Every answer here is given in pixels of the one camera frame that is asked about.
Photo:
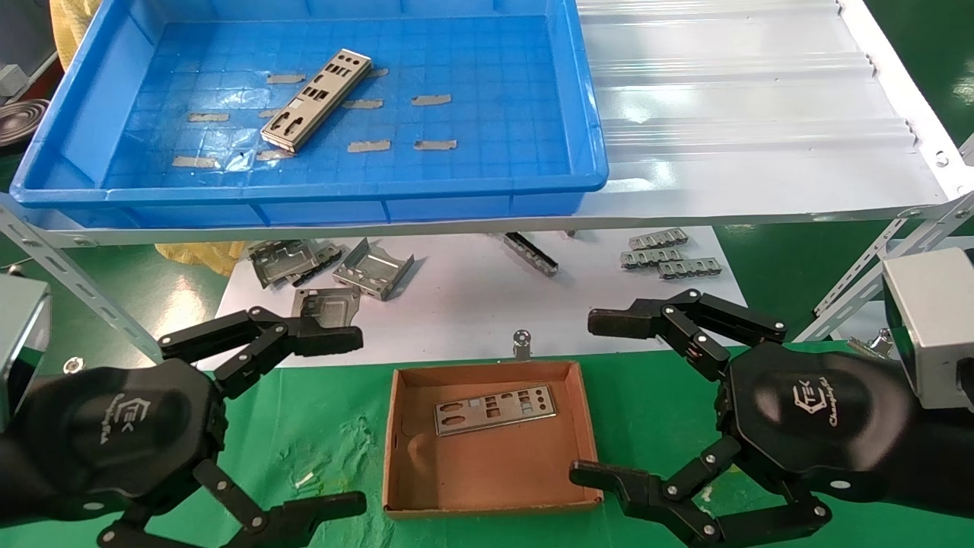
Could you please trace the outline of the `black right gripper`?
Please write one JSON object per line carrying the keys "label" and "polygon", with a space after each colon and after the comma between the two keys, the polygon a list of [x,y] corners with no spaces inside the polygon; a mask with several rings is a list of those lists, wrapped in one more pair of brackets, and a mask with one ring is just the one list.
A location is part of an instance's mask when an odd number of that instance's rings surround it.
{"label": "black right gripper", "polygon": [[[587,329],[614,339],[662,339],[707,381],[724,379],[730,409],[721,427],[737,436],[721,437],[670,479],[571,462],[570,481],[613,493],[624,516],[661,524],[686,547],[756,547],[810,537],[831,521],[810,490],[847,502],[891,495],[896,447],[914,413],[914,393],[898,365],[774,344],[787,333],[781,320],[699,290],[638,298],[624,310],[592,309]],[[717,335],[752,348],[731,360]],[[785,503],[724,516],[700,509],[695,497],[734,462]]]}

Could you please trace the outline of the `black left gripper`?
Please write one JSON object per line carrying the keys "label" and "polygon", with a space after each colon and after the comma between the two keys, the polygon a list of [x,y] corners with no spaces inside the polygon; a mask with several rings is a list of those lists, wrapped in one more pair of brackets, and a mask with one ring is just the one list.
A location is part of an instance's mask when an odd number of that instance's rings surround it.
{"label": "black left gripper", "polygon": [[[93,368],[31,384],[15,413],[15,524],[126,511],[101,531],[98,546],[191,547],[145,527],[152,514],[170,512],[201,486],[240,524],[225,547],[307,547],[321,524],[368,510],[358,490],[263,510],[213,461],[228,427],[223,398],[243,395],[291,355],[361,349],[359,327],[322,327],[310,317],[254,307],[164,334],[158,343],[163,358],[181,361]],[[229,351],[215,382],[186,364]]]}

